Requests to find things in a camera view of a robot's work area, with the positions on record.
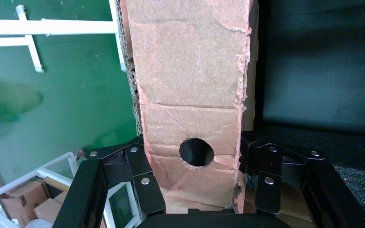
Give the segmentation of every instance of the cardboard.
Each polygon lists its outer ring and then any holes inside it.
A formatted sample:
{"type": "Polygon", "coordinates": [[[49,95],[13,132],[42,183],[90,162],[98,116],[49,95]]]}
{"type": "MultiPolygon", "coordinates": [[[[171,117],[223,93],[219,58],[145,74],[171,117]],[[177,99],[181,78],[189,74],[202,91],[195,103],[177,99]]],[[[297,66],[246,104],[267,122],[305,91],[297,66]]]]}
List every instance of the cardboard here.
{"type": "MultiPolygon", "coordinates": [[[[34,209],[37,218],[54,223],[62,204],[64,203],[67,191],[62,192],[54,199],[47,199],[44,203],[34,209]]],[[[104,219],[102,219],[100,228],[106,228],[104,219]]]]}
{"type": "Polygon", "coordinates": [[[231,207],[243,184],[238,166],[252,4],[127,0],[145,153],[168,213],[231,207]],[[212,147],[209,165],[181,159],[180,144],[191,138],[212,147]]]}
{"type": "Polygon", "coordinates": [[[64,191],[61,194],[59,194],[57,197],[54,198],[55,202],[62,205],[64,203],[65,197],[67,196],[67,193],[68,193],[67,191],[64,191]]]}
{"type": "Polygon", "coordinates": [[[0,204],[6,216],[11,220],[16,219],[23,228],[37,218],[34,208],[48,198],[45,183],[30,180],[0,195],[0,204]]]}
{"type": "Polygon", "coordinates": [[[37,218],[54,223],[60,209],[61,204],[50,198],[40,206],[36,207],[34,212],[36,213],[37,218]]]}

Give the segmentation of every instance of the torn cardboard edge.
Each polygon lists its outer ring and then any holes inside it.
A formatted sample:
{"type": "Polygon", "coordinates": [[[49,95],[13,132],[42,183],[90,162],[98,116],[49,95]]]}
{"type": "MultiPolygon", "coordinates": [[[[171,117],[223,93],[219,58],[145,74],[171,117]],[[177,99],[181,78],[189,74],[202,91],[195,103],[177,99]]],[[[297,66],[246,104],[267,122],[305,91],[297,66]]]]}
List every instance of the torn cardboard edge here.
{"type": "Polygon", "coordinates": [[[141,110],[139,107],[139,94],[135,80],[135,66],[132,52],[131,34],[129,32],[128,10],[126,0],[114,0],[118,17],[118,31],[121,41],[121,51],[124,56],[126,75],[131,89],[134,117],[136,120],[137,135],[142,134],[141,110]]]}

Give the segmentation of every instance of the cardboard box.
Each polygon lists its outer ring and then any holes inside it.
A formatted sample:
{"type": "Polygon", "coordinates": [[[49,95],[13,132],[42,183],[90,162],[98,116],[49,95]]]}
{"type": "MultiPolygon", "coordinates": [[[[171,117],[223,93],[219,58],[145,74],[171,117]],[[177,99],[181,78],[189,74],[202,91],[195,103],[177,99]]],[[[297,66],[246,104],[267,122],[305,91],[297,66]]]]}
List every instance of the cardboard box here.
{"type": "Polygon", "coordinates": [[[60,205],[62,205],[64,203],[65,197],[67,196],[67,193],[68,193],[67,191],[62,192],[57,197],[55,197],[54,200],[60,205]]]}
{"type": "MultiPolygon", "coordinates": [[[[67,191],[62,192],[54,199],[47,199],[44,203],[34,209],[37,218],[43,219],[50,223],[54,223],[59,210],[61,209],[62,204],[67,196],[67,191]]],[[[106,228],[106,224],[104,223],[104,219],[102,219],[100,228],[106,228]]]]}
{"type": "Polygon", "coordinates": [[[36,213],[37,218],[54,223],[60,209],[61,204],[50,198],[40,206],[34,208],[34,212],[36,213]]]}
{"type": "Polygon", "coordinates": [[[229,207],[237,196],[252,5],[127,0],[145,153],[168,213],[229,207]],[[212,147],[209,165],[182,160],[191,138],[212,147]]]}
{"type": "Polygon", "coordinates": [[[23,228],[37,218],[34,208],[48,198],[45,183],[33,179],[0,195],[0,204],[6,216],[11,220],[17,220],[23,228]]]}

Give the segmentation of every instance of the silver rivet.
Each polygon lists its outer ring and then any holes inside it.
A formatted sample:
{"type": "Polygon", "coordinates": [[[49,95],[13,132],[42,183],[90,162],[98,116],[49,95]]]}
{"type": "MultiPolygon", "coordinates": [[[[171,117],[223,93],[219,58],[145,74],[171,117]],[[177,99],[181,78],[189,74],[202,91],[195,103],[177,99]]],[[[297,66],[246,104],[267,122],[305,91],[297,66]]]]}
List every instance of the silver rivet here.
{"type": "Polygon", "coordinates": [[[271,178],[271,177],[266,177],[265,178],[265,183],[267,183],[267,184],[270,184],[270,185],[272,185],[273,184],[273,179],[271,178]]]}
{"type": "Polygon", "coordinates": [[[141,181],[141,183],[143,185],[149,184],[149,182],[150,182],[149,178],[143,178],[142,181],[141,181]]]}
{"type": "Polygon", "coordinates": [[[318,153],[317,151],[311,151],[311,154],[316,156],[316,157],[319,157],[320,156],[320,153],[318,153]]]}

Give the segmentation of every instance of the round hole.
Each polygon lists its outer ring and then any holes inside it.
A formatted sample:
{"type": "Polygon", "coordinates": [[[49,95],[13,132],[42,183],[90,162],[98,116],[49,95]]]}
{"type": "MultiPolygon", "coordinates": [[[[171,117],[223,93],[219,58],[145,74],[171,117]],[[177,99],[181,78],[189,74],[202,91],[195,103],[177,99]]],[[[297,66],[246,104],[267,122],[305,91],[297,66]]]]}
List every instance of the round hole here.
{"type": "Polygon", "coordinates": [[[188,139],[180,145],[180,157],[193,166],[206,166],[214,156],[212,147],[202,139],[188,139]]]}

